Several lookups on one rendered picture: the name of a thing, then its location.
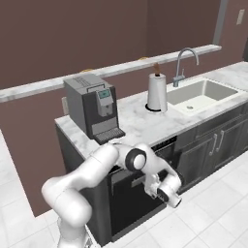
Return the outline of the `dark grey cupboard door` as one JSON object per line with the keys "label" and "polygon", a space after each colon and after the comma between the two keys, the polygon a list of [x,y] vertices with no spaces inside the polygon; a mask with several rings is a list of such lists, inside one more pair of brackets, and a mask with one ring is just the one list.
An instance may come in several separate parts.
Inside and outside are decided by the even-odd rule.
{"label": "dark grey cupboard door", "polygon": [[240,139],[243,137],[243,129],[247,123],[248,119],[240,117],[221,128],[221,130],[225,131],[225,134],[219,152],[216,152],[215,149],[215,171],[233,159],[238,149]]}
{"label": "dark grey cupboard door", "polygon": [[209,152],[213,145],[213,136],[206,135],[181,149],[177,171],[183,177],[183,184],[178,193],[182,194],[203,180],[205,168],[211,162],[213,155]]}

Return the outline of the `grey coffee machine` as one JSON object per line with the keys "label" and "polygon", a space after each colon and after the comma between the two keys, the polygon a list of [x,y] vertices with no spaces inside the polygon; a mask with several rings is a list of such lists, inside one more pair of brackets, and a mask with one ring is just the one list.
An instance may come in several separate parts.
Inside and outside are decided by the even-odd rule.
{"label": "grey coffee machine", "polygon": [[69,115],[91,140],[104,144],[125,136],[113,85],[94,74],[67,78],[64,85]]}

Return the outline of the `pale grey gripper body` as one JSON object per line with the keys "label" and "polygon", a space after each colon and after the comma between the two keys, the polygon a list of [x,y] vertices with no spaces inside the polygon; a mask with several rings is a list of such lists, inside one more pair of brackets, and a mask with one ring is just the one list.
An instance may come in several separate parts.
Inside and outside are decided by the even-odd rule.
{"label": "pale grey gripper body", "polygon": [[177,194],[173,194],[169,196],[167,204],[172,208],[177,208],[181,202],[182,199]]}

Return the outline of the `black dishwasher door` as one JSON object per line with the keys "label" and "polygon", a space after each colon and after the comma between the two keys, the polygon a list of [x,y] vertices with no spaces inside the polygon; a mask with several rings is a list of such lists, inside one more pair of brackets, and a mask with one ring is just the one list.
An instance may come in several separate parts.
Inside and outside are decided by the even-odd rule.
{"label": "black dishwasher door", "polygon": [[[152,147],[139,143],[135,147],[115,143],[120,157],[119,170],[110,174],[110,222],[112,239],[116,240],[140,225],[168,204],[170,195],[177,194],[183,179],[176,171],[178,156],[174,155],[176,138]],[[143,183],[131,182],[145,175]]]}

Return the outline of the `beige wall socket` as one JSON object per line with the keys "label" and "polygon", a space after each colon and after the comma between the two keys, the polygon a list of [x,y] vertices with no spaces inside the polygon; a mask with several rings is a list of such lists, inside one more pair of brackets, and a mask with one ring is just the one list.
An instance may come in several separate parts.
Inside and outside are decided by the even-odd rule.
{"label": "beige wall socket", "polygon": [[242,23],[242,19],[244,17],[245,10],[241,9],[238,12],[237,20],[236,20],[236,25],[240,25]]}
{"label": "beige wall socket", "polygon": [[68,115],[69,109],[68,109],[67,97],[62,97],[61,101],[62,101],[63,113],[64,115]]}

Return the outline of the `white sink basin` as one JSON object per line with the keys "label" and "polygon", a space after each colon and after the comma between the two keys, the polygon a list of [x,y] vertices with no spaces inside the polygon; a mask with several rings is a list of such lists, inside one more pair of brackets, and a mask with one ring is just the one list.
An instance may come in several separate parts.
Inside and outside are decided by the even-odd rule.
{"label": "white sink basin", "polygon": [[177,87],[169,86],[167,102],[177,111],[193,116],[245,94],[246,91],[225,83],[195,77],[183,80]]}

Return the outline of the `white paper towel roll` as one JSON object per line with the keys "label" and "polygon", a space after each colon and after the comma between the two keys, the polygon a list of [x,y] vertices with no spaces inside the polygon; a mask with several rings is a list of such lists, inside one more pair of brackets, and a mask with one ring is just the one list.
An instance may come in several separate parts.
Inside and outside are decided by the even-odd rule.
{"label": "white paper towel roll", "polygon": [[154,73],[149,75],[145,107],[149,111],[166,112],[168,110],[166,76],[161,73],[158,63],[153,65],[153,69]]}

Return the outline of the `grey curved tap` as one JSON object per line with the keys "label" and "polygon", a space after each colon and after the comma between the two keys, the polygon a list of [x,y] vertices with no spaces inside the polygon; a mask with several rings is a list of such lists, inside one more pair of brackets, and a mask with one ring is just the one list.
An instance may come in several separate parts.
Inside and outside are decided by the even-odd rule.
{"label": "grey curved tap", "polygon": [[181,49],[180,52],[178,53],[178,56],[177,56],[176,74],[175,74],[175,77],[172,78],[173,87],[178,87],[179,82],[181,80],[185,79],[184,69],[182,69],[181,73],[179,72],[179,69],[180,69],[180,61],[181,61],[182,54],[186,51],[190,51],[195,56],[197,66],[199,66],[199,64],[200,64],[199,56],[197,55],[197,53],[195,52],[194,49],[192,49],[190,47],[185,47],[185,48]]}

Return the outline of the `dark grey drawer front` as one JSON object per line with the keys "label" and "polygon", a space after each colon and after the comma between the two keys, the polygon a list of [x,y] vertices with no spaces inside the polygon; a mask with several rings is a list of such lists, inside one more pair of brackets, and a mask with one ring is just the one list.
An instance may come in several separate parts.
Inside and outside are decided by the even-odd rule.
{"label": "dark grey drawer front", "polygon": [[218,128],[219,126],[237,118],[239,115],[241,115],[244,112],[244,109],[245,109],[245,105],[241,105],[237,108],[231,109],[202,123],[197,129],[196,137],[199,138],[203,135],[206,135],[212,130]]}

